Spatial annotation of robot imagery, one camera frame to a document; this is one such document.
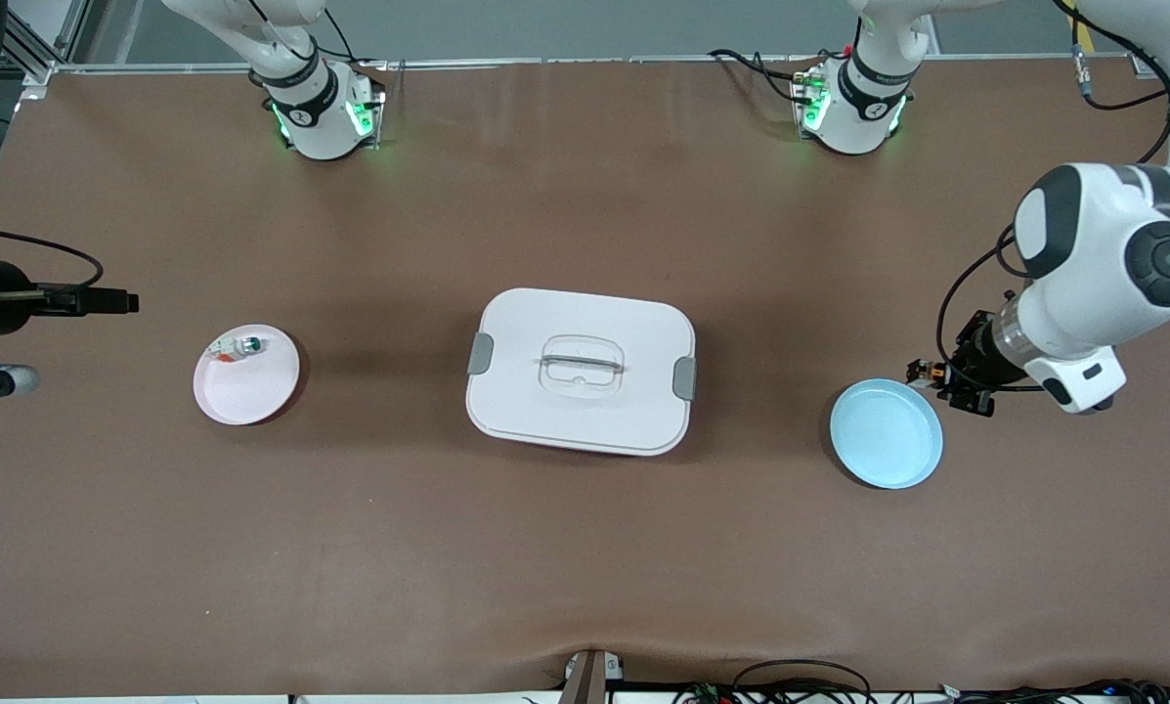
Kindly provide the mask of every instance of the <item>connector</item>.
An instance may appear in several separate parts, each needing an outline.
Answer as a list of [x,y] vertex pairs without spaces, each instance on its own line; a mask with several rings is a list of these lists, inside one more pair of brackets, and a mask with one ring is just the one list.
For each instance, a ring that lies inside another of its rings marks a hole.
[[1080,95],[1093,97],[1093,75],[1089,74],[1089,57],[1083,53],[1083,46],[1072,46],[1072,60],[1075,62],[1075,81],[1080,84]]
[[945,388],[948,370],[942,361],[915,360],[906,366],[906,386],[911,388]]
[[792,83],[811,88],[823,88],[823,75],[821,73],[798,71],[794,73]]

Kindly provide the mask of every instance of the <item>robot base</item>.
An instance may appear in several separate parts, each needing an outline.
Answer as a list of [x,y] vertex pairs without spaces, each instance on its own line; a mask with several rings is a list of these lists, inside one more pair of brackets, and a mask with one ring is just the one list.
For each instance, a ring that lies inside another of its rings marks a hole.
[[384,122],[384,85],[344,63],[329,62],[338,75],[338,98],[319,116],[316,126],[298,126],[273,108],[284,146],[319,161],[340,159],[356,149],[379,149]]
[[820,65],[808,68],[807,82],[791,85],[794,97],[810,99],[810,105],[793,103],[793,120],[800,138],[813,139],[832,152],[846,156],[874,152],[886,138],[896,132],[902,98],[896,108],[879,120],[865,120],[858,109],[846,102],[832,87],[838,85],[838,73],[845,70],[846,58],[826,58]]

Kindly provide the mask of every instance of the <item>light blue plate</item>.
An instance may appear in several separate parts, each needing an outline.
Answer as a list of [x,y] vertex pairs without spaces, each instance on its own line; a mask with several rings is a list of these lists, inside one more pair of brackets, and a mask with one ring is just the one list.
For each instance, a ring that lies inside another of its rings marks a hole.
[[942,460],[942,421],[928,400],[892,379],[867,379],[832,406],[835,455],[880,489],[915,486]]

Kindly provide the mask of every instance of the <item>plate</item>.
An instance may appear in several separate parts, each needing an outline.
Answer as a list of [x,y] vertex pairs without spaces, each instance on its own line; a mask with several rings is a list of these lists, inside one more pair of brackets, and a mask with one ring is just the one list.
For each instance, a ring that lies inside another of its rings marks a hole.
[[907,489],[928,478],[945,442],[928,400],[892,379],[847,388],[832,406],[831,435],[840,462],[880,489]]
[[204,414],[229,427],[267,420],[298,386],[298,347],[271,325],[242,325],[219,336],[257,337],[264,348],[239,361],[213,360],[205,353],[194,367],[194,398]]

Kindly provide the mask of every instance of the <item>gray latch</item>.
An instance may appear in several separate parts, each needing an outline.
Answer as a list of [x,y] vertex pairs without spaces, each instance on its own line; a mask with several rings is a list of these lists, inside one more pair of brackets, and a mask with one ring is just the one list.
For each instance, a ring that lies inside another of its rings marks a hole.
[[675,360],[670,374],[670,392],[684,401],[691,401],[697,393],[697,360],[693,357],[681,357]]
[[494,361],[494,338],[487,333],[479,332],[473,338],[473,357],[467,361],[467,374],[477,375],[490,370]]

